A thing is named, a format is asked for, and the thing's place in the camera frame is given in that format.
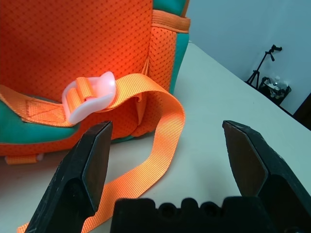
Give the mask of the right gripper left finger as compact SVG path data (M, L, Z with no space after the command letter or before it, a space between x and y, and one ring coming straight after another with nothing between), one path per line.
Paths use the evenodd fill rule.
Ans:
M28 233L80 233L94 216L107 174L113 125L89 128L54 173L29 225Z

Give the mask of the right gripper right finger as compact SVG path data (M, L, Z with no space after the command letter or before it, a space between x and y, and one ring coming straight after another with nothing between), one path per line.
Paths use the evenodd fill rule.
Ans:
M285 160L249 126L225 120L222 127L240 194L258 197L280 233L309 233L311 197Z

